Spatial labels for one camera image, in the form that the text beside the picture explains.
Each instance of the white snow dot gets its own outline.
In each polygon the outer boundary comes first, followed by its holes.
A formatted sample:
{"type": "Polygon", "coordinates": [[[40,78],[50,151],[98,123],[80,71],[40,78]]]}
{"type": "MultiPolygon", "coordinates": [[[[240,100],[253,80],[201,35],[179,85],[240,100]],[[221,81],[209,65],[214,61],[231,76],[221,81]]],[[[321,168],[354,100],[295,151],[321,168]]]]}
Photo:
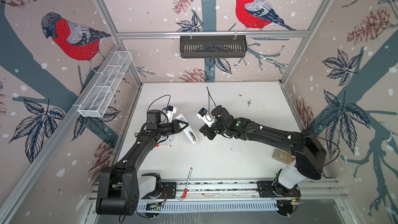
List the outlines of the white snow dot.
{"type": "Polygon", "coordinates": [[[83,205],[83,203],[86,201],[87,195],[83,196],[83,198],[81,198],[80,202],[77,204],[76,206],[76,211],[79,210],[79,208],[83,205]]]}
{"type": "Polygon", "coordinates": [[[60,169],[60,170],[57,172],[57,177],[62,177],[64,174],[65,174],[65,168],[60,169]]]}

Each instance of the white tabletop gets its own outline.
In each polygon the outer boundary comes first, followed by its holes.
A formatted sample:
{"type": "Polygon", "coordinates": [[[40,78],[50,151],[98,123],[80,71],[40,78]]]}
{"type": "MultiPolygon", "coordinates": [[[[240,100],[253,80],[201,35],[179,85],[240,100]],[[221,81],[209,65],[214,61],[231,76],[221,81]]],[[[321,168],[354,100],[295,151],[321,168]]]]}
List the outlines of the white tabletop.
{"type": "MultiPolygon", "coordinates": [[[[268,127],[300,131],[277,82],[145,83],[119,159],[135,143],[134,133],[145,123],[150,103],[170,94],[169,105],[178,109],[174,117],[180,113],[184,115],[198,142],[193,146],[184,133],[175,134],[171,147],[155,147],[149,152],[138,175],[159,173],[163,179],[183,179],[193,167],[192,179],[275,177],[275,173],[286,165],[272,159],[274,147],[221,135],[209,140],[199,132],[204,122],[196,114],[202,107],[209,107],[206,87],[215,103],[225,107],[234,118],[243,117],[268,127]],[[241,152],[232,152],[231,147],[240,147],[241,152]]],[[[161,110],[167,101],[168,97],[164,97],[153,103],[151,109],[161,110]]]]}

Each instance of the bird wing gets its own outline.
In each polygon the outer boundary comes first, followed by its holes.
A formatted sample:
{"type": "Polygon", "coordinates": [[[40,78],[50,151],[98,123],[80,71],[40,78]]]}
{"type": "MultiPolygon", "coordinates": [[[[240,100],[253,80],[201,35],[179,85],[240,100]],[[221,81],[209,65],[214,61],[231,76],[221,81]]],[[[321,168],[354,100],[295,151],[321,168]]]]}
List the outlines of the bird wing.
{"type": "Polygon", "coordinates": [[[265,0],[254,0],[244,4],[245,9],[253,16],[261,18],[272,10],[272,5],[265,0]]]}
{"type": "Polygon", "coordinates": [[[67,42],[72,45],[83,46],[90,43],[90,28],[85,24],[75,24],[67,20],[70,34],[67,42]]]}

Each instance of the marker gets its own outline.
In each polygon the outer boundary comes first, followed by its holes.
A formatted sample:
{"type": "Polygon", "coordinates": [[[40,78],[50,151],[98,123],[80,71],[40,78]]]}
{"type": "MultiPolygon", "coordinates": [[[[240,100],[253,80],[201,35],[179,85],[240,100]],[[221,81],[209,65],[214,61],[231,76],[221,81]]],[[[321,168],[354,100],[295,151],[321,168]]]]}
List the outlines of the marker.
{"type": "Polygon", "coordinates": [[[182,195],[182,199],[185,199],[185,197],[187,196],[188,184],[189,184],[189,179],[191,178],[191,173],[192,173],[192,167],[189,170],[188,181],[187,181],[187,184],[185,185],[185,189],[184,189],[184,193],[182,195]]]}

